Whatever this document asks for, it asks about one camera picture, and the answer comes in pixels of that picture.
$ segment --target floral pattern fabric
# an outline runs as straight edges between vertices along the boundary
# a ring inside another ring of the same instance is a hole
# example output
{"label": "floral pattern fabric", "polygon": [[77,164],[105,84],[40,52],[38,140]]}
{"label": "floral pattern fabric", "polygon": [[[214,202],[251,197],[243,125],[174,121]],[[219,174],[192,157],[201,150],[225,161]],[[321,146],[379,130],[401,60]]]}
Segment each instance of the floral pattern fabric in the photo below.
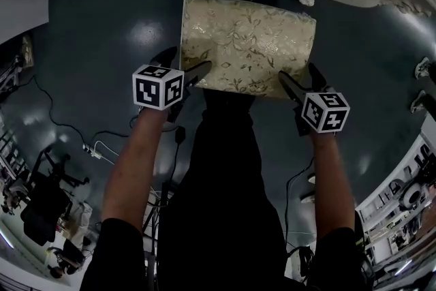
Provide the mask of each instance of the floral pattern fabric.
{"label": "floral pattern fabric", "polygon": [[185,0],[181,69],[212,61],[196,86],[288,98],[277,74],[301,79],[315,27],[307,15],[248,1]]}

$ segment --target glossy floor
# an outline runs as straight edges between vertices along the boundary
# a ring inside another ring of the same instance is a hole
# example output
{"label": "glossy floor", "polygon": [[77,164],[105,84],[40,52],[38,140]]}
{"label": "glossy floor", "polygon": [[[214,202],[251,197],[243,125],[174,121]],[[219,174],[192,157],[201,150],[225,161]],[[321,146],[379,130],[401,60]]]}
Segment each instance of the glossy floor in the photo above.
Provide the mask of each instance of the glossy floor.
{"label": "glossy floor", "polygon": [[[424,119],[411,114],[409,104],[428,80],[414,80],[414,67],[423,56],[436,55],[436,20],[404,15],[393,7],[362,9],[316,0],[303,7],[298,0],[254,0],[317,20],[311,61],[328,82],[346,96],[352,107],[343,132],[337,136],[356,201],[374,190],[398,164]],[[103,129],[130,133],[131,73],[158,52],[178,46],[183,0],[50,0],[50,22],[33,30],[35,73],[54,100],[52,116],[76,126],[85,140]],[[88,201],[99,220],[104,185],[112,165],[82,151],[80,136],[48,118],[49,99],[33,83],[16,92],[2,108],[18,145],[33,164],[39,151],[56,142],[57,153],[68,152],[68,173],[89,177]],[[312,157],[309,141],[299,138],[289,101],[257,98],[251,115],[262,154],[266,193],[283,222],[285,183]],[[178,123],[187,139],[178,155],[175,179],[189,167],[193,137],[204,110],[201,91],[194,91]],[[101,135],[116,152],[125,138]],[[174,134],[164,133],[155,165],[155,185],[173,167]],[[114,160],[105,148],[99,150]],[[315,232],[314,209],[300,197],[313,189],[299,178],[290,199],[290,230]],[[231,196],[232,184],[228,184]],[[311,234],[290,235],[293,244],[313,240]]]}

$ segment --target black cable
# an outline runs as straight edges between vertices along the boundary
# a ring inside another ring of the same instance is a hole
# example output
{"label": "black cable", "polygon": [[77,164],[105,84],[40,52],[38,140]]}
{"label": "black cable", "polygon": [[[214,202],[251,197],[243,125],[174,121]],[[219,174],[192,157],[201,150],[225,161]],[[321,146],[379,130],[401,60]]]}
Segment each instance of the black cable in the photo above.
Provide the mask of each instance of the black cable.
{"label": "black cable", "polygon": [[96,135],[101,135],[101,134],[110,134],[110,135],[118,136],[118,137],[122,137],[122,138],[128,138],[129,137],[129,135],[119,134],[118,132],[114,132],[114,131],[110,131],[110,130],[103,130],[103,131],[98,131],[98,132],[96,132],[94,134],[94,136],[91,139],[91,144],[95,140]]}
{"label": "black cable", "polygon": [[300,274],[301,276],[305,276],[303,279],[303,283],[307,280],[307,277],[309,276],[309,269],[312,264],[312,260],[315,257],[315,254],[313,253],[312,249],[308,246],[300,246],[295,247],[291,252],[287,254],[287,257],[291,257],[295,252],[299,251],[300,253]]}
{"label": "black cable", "polygon": [[172,172],[171,172],[171,176],[170,179],[168,180],[169,183],[171,183],[172,181],[172,177],[174,176],[174,173],[176,172],[176,167],[177,167],[177,154],[178,154],[178,149],[180,148],[180,145],[177,145],[177,149],[176,149],[176,155],[174,156],[174,167],[172,168]]}
{"label": "black cable", "polygon": [[18,89],[21,88],[21,87],[25,87],[26,85],[29,85],[29,84],[32,82],[33,79],[35,79],[35,76],[32,76],[32,77],[31,77],[27,82],[25,82],[24,84],[18,85],[18,86],[16,87],[16,90],[18,90]]}
{"label": "black cable", "polygon": [[84,138],[83,138],[82,133],[81,133],[78,129],[76,129],[73,125],[57,123],[57,122],[53,119],[53,117],[52,117],[53,99],[52,99],[51,95],[50,95],[46,90],[44,90],[43,88],[41,88],[41,86],[38,84],[38,81],[37,81],[37,79],[36,79],[36,76],[33,76],[33,79],[35,80],[35,84],[36,84],[36,86],[38,87],[38,89],[39,89],[40,91],[42,91],[43,93],[45,93],[45,94],[47,95],[47,97],[50,99],[50,108],[48,109],[48,116],[50,117],[50,120],[52,121],[52,123],[54,123],[54,124],[57,125],[57,126],[66,126],[66,127],[69,127],[69,128],[71,128],[71,129],[73,129],[75,132],[77,132],[77,133],[79,134],[80,138],[82,139],[82,142],[83,142],[83,143],[86,143],[86,142],[84,141]]}
{"label": "black cable", "polygon": [[143,236],[146,236],[147,238],[149,238],[149,239],[152,239],[153,240],[153,237],[152,236],[150,236],[150,235],[148,235],[147,233],[142,233],[142,235]]}
{"label": "black cable", "polygon": [[155,215],[153,214],[153,217],[151,218],[151,254],[155,255],[155,237],[156,237],[156,228],[157,228],[157,224],[159,224],[159,222],[156,221],[159,218],[159,214],[160,211],[157,211],[157,215],[155,218]]}
{"label": "black cable", "polygon": [[92,256],[94,254],[94,250],[84,259],[85,261],[88,259],[89,256]]}
{"label": "black cable", "polygon": [[133,117],[133,118],[130,119],[130,121],[129,121],[129,126],[130,126],[131,129],[134,128],[133,125],[132,125],[131,123],[133,123],[133,121],[136,120],[138,117],[139,117],[139,115],[136,115],[135,117]]}
{"label": "black cable", "polygon": [[180,128],[180,127],[181,127],[181,126],[176,126],[176,127],[173,127],[172,129],[162,130],[162,132],[171,132],[171,131],[177,130],[177,129]]}
{"label": "black cable", "polygon": [[176,140],[175,140],[177,143],[177,149],[176,149],[176,154],[174,156],[174,167],[172,168],[171,176],[170,176],[170,179],[168,180],[168,183],[170,185],[171,185],[172,177],[174,176],[174,173],[176,172],[178,149],[180,148],[180,145],[183,143],[185,138],[186,138],[185,128],[182,126],[178,126],[177,130],[176,130]]}
{"label": "black cable", "polygon": [[166,207],[167,206],[167,205],[155,205],[155,204],[153,204],[152,202],[149,202],[149,201],[147,201],[147,204],[149,206],[151,206],[151,207],[157,207],[157,208],[159,208],[159,207]]}
{"label": "black cable", "polygon": [[288,243],[288,241],[287,241],[287,236],[288,236],[288,234],[289,234],[289,219],[287,218],[287,211],[288,211],[288,209],[289,209],[289,194],[290,194],[290,182],[292,181],[292,180],[296,180],[297,179],[297,177],[298,176],[300,176],[301,174],[303,174],[304,172],[306,172],[311,166],[312,166],[312,164],[313,164],[313,160],[314,160],[315,158],[314,157],[312,157],[312,159],[311,159],[311,161],[310,161],[310,163],[309,163],[309,165],[306,167],[306,168],[304,168],[303,170],[301,170],[298,174],[296,174],[296,175],[294,175],[293,177],[291,177],[289,180],[287,180],[287,182],[286,182],[286,209],[285,209],[285,227],[286,227],[286,236],[285,236],[285,240],[286,240],[286,246],[285,247],[287,247],[287,244],[289,244],[289,245],[291,245],[293,248],[296,248],[295,246],[293,246],[291,243]]}

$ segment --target black chair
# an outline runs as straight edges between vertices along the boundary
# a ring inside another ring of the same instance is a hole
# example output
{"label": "black chair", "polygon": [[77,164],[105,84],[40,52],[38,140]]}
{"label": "black chair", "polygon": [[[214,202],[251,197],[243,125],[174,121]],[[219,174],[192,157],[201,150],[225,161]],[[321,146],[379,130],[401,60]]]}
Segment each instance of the black chair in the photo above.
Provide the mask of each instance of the black chair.
{"label": "black chair", "polygon": [[[69,156],[65,156],[60,164],[56,164],[48,155],[49,152],[50,148],[48,147],[41,151],[38,156],[29,179],[29,185],[35,183],[35,187],[29,194],[30,202],[21,213],[25,234],[41,246],[47,241],[51,243],[55,241],[58,219],[62,215],[65,215],[67,219],[71,211],[72,201],[59,187],[61,180],[73,185],[73,187],[89,182],[88,179],[79,181],[65,174],[65,162]],[[43,155],[53,167],[48,177],[38,171]]]}
{"label": "black chair", "polygon": [[49,247],[47,252],[50,251],[57,257],[59,267],[66,271],[68,275],[74,274],[78,271],[86,260],[82,252],[68,239],[65,240],[63,249]]}

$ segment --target electrical wire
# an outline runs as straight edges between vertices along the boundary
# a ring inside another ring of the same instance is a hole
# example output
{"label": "electrical wire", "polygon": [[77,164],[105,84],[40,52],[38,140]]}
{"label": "electrical wire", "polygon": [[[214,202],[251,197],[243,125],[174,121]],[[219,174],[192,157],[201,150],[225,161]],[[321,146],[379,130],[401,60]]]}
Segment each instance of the electrical wire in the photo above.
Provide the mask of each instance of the electrical wire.
{"label": "electrical wire", "polygon": [[151,193],[158,199],[160,199],[161,197],[157,194],[158,192],[162,192],[161,190],[155,191],[155,189],[153,188],[153,186],[150,186],[150,191]]}
{"label": "electrical wire", "polygon": [[109,151],[111,151],[112,153],[114,153],[116,156],[120,156],[117,152],[113,151],[111,148],[109,148],[108,146],[106,146],[105,143],[103,143],[101,140],[98,140],[95,144],[94,144],[94,153],[95,153],[95,148],[97,146],[97,143],[101,143],[102,145],[104,145]]}
{"label": "electrical wire", "polygon": [[157,221],[159,219],[159,214],[160,211],[157,210],[157,214],[155,216],[155,213],[153,214],[152,218],[151,218],[151,254],[155,255],[155,241],[156,239],[156,229],[157,229],[157,225],[159,224],[159,222]]}
{"label": "electrical wire", "polygon": [[169,179],[169,183],[171,183],[172,181],[172,177],[174,176],[174,173],[176,172],[176,167],[177,167],[177,154],[178,154],[178,149],[180,148],[180,144],[177,144],[177,149],[176,149],[176,155],[174,156],[174,167],[172,168],[172,172],[171,172],[171,176]]}
{"label": "electrical wire", "polygon": [[134,128],[133,125],[132,125],[131,123],[133,123],[133,121],[136,120],[138,117],[139,117],[139,115],[136,115],[135,117],[133,117],[133,118],[130,119],[130,121],[129,121],[129,126],[130,126],[131,129]]}
{"label": "electrical wire", "polygon": [[32,82],[32,80],[33,79],[35,79],[35,76],[32,76],[27,82],[25,82],[24,84],[21,84],[21,85],[18,85],[17,87],[16,87],[16,90],[18,90],[19,88],[21,88],[21,87],[25,87],[26,85],[29,85],[31,82]]}
{"label": "electrical wire", "polygon": [[146,236],[147,238],[149,238],[149,239],[152,239],[153,240],[153,237],[152,236],[150,236],[150,235],[148,235],[147,233],[142,233],[142,235],[143,236]]}
{"label": "electrical wire", "polygon": [[171,132],[171,131],[177,130],[179,127],[180,126],[176,126],[176,127],[173,127],[172,129],[162,130],[162,132]]}
{"label": "electrical wire", "polygon": [[100,155],[100,158],[106,160],[108,163],[111,163],[112,165],[115,165],[115,163],[112,160],[109,160],[107,157],[104,157],[103,155]]}
{"label": "electrical wire", "polygon": [[122,137],[122,138],[129,137],[129,135],[120,134],[118,132],[114,132],[114,131],[110,131],[110,130],[103,130],[103,131],[98,131],[93,135],[93,137],[91,138],[91,143],[94,142],[96,136],[101,135],[101,134],[110,134],[110,135],[118,136],[118,137]]}
{"label": "electrical wire", "polygon": [[300,274],[305,274],[305,278],[303,279],[303,283],[306,282],[307,277],[309,276],[309,269],[312,264],[312,260],[315,257],[312,249],[308,246],[299,246],[295,247],[291,252],[288,252],[287,257],[291,257],[295,252],[299,251],[300,253]]}
{"label": "electrical wire", "polygon": [[159,208],[159,207],[167,207],[167,205],[156,205],[156,204],[153,204],[152,202],[149,202],[149,201],[147,201],[147,204],[149,206],[151,206],[151,207],[157,207],[157,208]]}
{"label": "electrical wire", "polygon": [[86,142],[84,141],[84,138],[83,138],[82,133],[81,133],[81,132],[76,128],[76,127],[74,127],[73,125],[70,125],[70,124],[57,123],[57,122],[53,119],[53,117],[52,117],[52,109],[53,109],[53,104],[54,104],[54,102],[53,102],[52,96],[47,92],[47,90],[44,90],[43,88],[41,88],[40,84],[38,84],[38,81],[37,81],[36,76],[33,76],[33,79],[35,80],[35,84],[36,84],[36,86],[38,87],[38,89],[39,89],[40,91],[42,91],[43,93],[45,93],[45,94],[47,95],[47,97],[50,99],[50,108],[48,109],[48,116],[50,117],[50,120],[52,121],[52,123],[54,123],[54,124],[57,125],[57,126],[65,126],[65,127],[69,127],[70,129],[73,129],[75,132],[77,132],[77,133],[79,134],[80,138],[82,139],[82,142],[83,142],[83,143],[86,143]]}
{"label": "electrical wire", "polygon": [[287,236],[289,233],[289,219],[288,219],[288,209],[289,209],[289,195],[290,195],[290,190],[292,189],[292,185],[294,184],[295,180],[298,178],[298,176],[302,175],[304,172],[306,172],[313,164],[313,160],[315,158],[312,157],[309,165],[304,168],[303,170],[301,170],[298,174],[294,175],[293,177],[291,177],[290,179],[287,180],[286,182],[286,208],[285,208],[285,228],[286,228],[286,235],[285,235],[285,240],[286,240],[286,247],[287,244],[290,244],[293,248],[296,248],[295,246],[293,246],[291,243],[288,243],[287,241]]}
{"label": "electrical wire", "polygon": [[88,257],[92,256],[93,254],[94,254],[94,250],[91,251],[91,253],[84,260],[86,261],[88,259]]}
{"label": "electrical wire", "polygon": [[293,233],[293,234],[307,234],[307,235],[316,235],[316,233],[310,233],[310,232],[299,232],[297,230],[288,230],[288,233]]}

